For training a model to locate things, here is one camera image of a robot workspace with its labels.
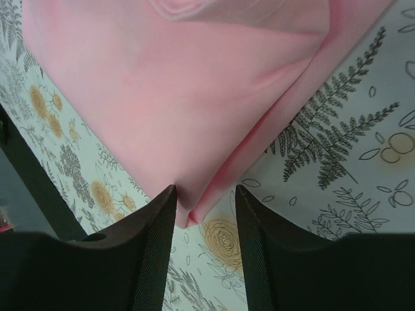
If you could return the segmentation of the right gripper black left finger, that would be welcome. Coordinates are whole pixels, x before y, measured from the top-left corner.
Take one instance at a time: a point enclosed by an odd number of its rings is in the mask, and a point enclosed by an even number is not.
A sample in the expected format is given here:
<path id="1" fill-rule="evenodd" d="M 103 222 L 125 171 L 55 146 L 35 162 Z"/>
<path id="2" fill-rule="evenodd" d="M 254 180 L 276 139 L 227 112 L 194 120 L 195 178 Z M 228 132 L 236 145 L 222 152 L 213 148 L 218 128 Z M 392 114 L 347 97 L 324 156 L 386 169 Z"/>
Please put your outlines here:
<path id="1" fill-rule="evenodd" d="M 171 185 L 81 241 L 1 235 L 1 309 L 161 310 L 176 202 Z"/>

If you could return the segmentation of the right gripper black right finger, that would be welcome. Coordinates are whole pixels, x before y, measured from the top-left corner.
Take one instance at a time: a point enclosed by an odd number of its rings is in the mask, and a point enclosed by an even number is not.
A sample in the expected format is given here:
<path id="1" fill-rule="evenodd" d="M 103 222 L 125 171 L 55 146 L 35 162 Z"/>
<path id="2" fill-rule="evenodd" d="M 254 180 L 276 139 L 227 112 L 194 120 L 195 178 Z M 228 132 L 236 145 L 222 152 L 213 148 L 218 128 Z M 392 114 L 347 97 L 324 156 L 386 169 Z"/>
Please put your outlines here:
<path id="1" fill-rule="evenodd" d="M 413 310 L 414 235 L 330 241 L 265 207 L 242 185 L 235 210 L 250 310 Z"/>

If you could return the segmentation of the pink t-shirt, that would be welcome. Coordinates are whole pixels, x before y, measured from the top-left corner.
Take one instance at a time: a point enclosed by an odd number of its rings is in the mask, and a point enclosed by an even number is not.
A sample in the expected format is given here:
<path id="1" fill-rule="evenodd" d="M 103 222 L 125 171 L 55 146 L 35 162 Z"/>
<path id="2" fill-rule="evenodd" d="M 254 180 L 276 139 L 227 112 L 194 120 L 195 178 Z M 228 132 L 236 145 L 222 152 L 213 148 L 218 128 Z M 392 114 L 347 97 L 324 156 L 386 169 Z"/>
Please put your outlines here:
<path id="1" fill-rule="evenodd" d="M 27 49 L 149 195 L 203 221 L 389 1 L 24 1 Z"/>

